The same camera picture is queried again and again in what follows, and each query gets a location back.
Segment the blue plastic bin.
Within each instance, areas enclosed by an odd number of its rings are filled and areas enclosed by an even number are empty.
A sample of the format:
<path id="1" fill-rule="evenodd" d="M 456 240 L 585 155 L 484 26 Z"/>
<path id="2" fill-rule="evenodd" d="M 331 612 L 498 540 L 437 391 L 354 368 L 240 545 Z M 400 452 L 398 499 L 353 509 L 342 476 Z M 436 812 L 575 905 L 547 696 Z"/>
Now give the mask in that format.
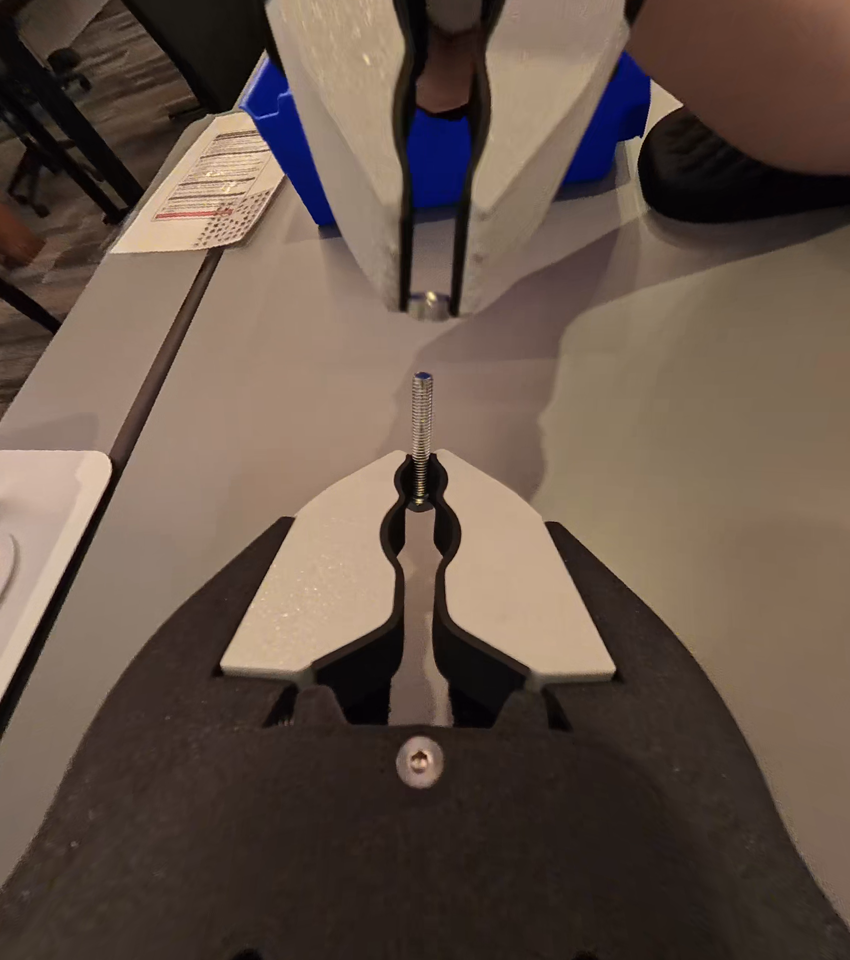
<path id="1" fill-rule="evenodd" d="M 330 227 L 335 217 L 317 174 L 287 80 L 267 60 L 250 78 L 239 101 L 294 187 L 312 221 Z M 618 144 L 641 137 L 650 105 L 650 79 L 622 54 L 562 186 L 604 179 Z M 464 186 L 470 134 L 465 119 L 444 121 L 419 110 L 407 144 L 416 210 L 454 206 Z"/>

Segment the laminated instruction sheet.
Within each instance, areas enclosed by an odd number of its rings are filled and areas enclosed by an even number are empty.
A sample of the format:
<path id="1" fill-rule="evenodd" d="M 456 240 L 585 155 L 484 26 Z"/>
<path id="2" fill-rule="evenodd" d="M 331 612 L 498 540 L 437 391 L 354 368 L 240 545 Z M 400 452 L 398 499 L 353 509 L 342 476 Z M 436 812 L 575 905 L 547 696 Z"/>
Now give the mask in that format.
<path id="1" fill-rule="evenodd" d="M 216 116 L 110 252 L 177 254 L 242 244 L 286 181 L 246 112 Z"/>

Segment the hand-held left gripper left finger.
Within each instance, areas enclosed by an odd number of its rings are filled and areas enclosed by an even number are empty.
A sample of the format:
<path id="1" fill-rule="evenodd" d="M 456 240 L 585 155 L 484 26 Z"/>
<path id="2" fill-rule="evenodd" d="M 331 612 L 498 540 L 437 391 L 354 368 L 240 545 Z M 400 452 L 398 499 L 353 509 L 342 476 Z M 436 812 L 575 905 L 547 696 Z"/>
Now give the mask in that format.
<path id="1" fill-rule="evenodd" d="M 298 510 L 228 648 L 223 674 L 298 685 L 346 666 L 379 641 L 384 665 L 356 685 L 382 685 L 402 659 L 405 454 L 390 452 Z"/>

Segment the person's right hand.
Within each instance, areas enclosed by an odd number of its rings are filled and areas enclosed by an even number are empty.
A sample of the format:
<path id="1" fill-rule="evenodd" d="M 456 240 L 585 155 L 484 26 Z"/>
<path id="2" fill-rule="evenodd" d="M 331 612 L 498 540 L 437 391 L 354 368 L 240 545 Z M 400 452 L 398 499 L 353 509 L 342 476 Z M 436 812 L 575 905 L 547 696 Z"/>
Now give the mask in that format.
<path id="1" fill-rule="evenodd" d="M 416 83 L 416 103 L 421 110 L 439 115 L 467 107 L 482 42 L 480 24 L 459 33 L 430 27 L 425 65 Z"/>

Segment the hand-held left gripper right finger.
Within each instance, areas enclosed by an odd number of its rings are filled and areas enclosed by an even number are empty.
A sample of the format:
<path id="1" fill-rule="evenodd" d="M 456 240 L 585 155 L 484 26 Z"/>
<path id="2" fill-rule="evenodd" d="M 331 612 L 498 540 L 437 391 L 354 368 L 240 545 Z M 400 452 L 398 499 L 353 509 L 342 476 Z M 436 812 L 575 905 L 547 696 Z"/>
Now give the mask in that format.
<path id="1" fill-rule="evenodd" d="M 434 626 L 528 690 L 613 678 L 611 654 L 539 512 L 451 451 L 434 459 L 443 522 Z"/>

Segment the small silver bolt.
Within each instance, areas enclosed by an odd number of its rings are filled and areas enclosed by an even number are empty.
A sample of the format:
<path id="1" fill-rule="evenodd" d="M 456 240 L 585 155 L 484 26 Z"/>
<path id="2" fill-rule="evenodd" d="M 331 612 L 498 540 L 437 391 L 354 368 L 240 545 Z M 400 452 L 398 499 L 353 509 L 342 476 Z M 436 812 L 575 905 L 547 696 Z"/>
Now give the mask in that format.
<path id="1" fill-rule="evenodd" d="M 431 509 L 429 470 L 433 424 L 433 384 L 432 375 L 426 371 L 417 372 L 411 382 L 410 456 L 414 467 L 414 486 L 409 500 L 409 509 L 417 513 Z"/>

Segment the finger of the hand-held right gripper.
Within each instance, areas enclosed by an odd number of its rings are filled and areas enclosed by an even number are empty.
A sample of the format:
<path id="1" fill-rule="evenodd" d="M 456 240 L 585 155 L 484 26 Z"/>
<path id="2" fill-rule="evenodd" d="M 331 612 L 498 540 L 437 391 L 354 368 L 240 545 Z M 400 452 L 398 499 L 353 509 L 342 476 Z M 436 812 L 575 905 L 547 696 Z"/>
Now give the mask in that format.
<path id="1" fill-rule="evenodd" d="M 624 1 L 489 3 L 456 208 L 453 316 L 479 309 L 491 270 L 543 222 L 631 25 Z"/>
<path id="2" fill-rule="evenodd" d="M 407 3 L 271 1 L 265 15 L 337 228 L 385 308 L 405 312 L 415 53 Z"/>

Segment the person's right forearm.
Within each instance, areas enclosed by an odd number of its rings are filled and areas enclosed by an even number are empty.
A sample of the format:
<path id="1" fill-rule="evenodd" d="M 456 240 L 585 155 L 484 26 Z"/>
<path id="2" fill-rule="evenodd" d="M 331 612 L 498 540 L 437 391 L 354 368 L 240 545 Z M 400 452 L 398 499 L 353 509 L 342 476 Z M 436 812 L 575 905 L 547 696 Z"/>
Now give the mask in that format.
<path id="1" fill-rule="evenodd" d="M 628 52 L 749 157 L 850 175 L 850 1 L 647 1 Z"/>

